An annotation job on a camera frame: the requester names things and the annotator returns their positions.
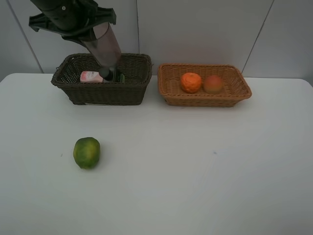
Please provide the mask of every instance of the table surface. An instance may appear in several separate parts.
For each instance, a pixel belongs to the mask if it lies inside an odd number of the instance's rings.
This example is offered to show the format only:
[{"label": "table surface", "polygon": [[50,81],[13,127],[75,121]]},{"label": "table surface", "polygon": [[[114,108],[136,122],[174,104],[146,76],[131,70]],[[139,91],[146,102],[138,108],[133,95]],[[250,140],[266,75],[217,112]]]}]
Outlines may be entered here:
[{"label": "table surface", "polygon": [[[75,106],[51,74],[0,83],[0,234],[313,234],[313,88],[247,78],[234,108]],[[94,137],[102,156],[72,151]]]}]

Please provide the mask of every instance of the white wall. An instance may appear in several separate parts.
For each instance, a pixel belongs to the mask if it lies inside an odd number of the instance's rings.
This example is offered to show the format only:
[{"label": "white wall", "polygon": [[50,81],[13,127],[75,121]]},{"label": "white wall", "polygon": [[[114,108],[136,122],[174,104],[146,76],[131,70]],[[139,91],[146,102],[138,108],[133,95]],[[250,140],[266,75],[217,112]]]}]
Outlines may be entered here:
[{"label": "white wall", "polygon": [[138,0],[140,52],[243,69],[272,0]]},{"label": "white wall", "polygon": [[15,72],[40,73],[13,13],[6,1],[0,1],[0,81]]},{"label": "white wall", "polygon": [[305,78],[313,84],[312,12],[312,0],[276,0],[244,76]]},{"label": "white wall", "polygon": [[[45,73],[54,73],[70,54],[88,52],[84,47],[64,41],[60,35],[40,30],[38,33],[28,26],[29,16],[40,11],[30,0],[9,0],[23,30]],[[138,53],[138,26],[136,0],[97,0],[99,6],[114,8],[117,24],[113,26],[116,38],[123,52]]]}]

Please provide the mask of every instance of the wicker basket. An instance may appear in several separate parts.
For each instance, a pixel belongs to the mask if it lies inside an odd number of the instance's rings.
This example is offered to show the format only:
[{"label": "wicker basket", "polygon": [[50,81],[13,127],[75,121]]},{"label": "wicker basket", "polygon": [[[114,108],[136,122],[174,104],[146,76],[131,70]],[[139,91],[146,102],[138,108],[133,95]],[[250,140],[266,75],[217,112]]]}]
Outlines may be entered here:
[{"label": "wicker basket", "polygon": [[[219,94],[208,94],[203,88],[188,94],[180,87],[180,78],[186,72],[199,74],[202,81],[217,75],[223,79],[224,87]],[[169,105],[177,106],[232,107],[252,96],[242,74],[231,65],[162,64],[158,68],[158,88]]]},{"label": "wicker basket", "polygon": [[151,79],[148,55],[122,54],[117,66],[125,83],[80,83],[83,71],[98,71],[100,66],[90,54],[68,56],[54,73],[51,83],[62,89],[73,104],[139,105]]}]

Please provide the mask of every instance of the green citrus fruit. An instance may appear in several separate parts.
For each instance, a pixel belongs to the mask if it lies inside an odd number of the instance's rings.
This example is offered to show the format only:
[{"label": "green citrus fruit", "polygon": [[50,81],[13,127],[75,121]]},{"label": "green citrus fruit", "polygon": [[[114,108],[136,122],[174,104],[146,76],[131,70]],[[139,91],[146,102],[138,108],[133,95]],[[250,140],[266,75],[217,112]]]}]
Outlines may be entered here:
[{"label": "green citrus fruit", "polygon": [[82,169],[92,169],[99,162],[100,143],[93,137],[79,139],[74,147],[74,160]]}]

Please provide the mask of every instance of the basket rim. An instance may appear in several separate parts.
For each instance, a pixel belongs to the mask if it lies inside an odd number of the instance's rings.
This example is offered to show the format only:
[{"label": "basket rim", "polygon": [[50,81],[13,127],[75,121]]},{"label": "basket rim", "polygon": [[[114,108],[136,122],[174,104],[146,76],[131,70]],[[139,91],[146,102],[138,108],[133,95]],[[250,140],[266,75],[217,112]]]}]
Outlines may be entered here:
[{"label": "basket rim", "polygon": [[147,77],[145,77],[144,81],[141,83],[133,83],[133,84],[127,84],[127,83],[113,83],[113,82],[106,82],[106,83],[81,83],[81,82],[75,82],[75,83],[66,83],[62,81],[58,81],[57,77],[62,75],[64,69],[68,66],[68,63],[71,59],[78,57],[78,56],[85,56],[85,57],[93,57],[90,53],[77,53],[77,54],[71,54],[67,56],[62,64],[57,67],[57,70],[55,71],[51,83],[59,88],[73,88],[73,87],[84,87],[84,88],[140,88],[140,87],[147,87],[150,83],[151,77],[152,77],[152,62],[149,55],[146,54],[136,54],[136,53],[122,53],[124,56],[133,56],[133,57],[141,57],[145,58],[148,62],[149,66],[149,72],[147,74]]},{"label": "basket rim", "polygon": [[[242,95],[236,95],[236,94],[230,94],[230,95],[225,95],[225,94],[171,94],[166,91],[164,91],[162,82],[162,69],[163,67],[166,66],[200,66],[200,67],[224,67],[224,68],[231,68],[234,69],[235,72],[239,75],[239,78],[243,82],[245,88],[247,89],[247,94],[242,94]],[[157,83],[158,83],[158,89],[160,94],[165,97],[165,98],[177,98],[177,99],[205,99],[205,100],[213,100],[213,99],[222,99],[222,100],[244,100],[244,99],[249,99],[252,96],[252,91],[247,84],[246,80],[244,79],[243,75],[241,72],[233,65],[223,65],[223,64],[188,64],[188,63],[163,63],[159,65],[158,70],[157,70]]]}]

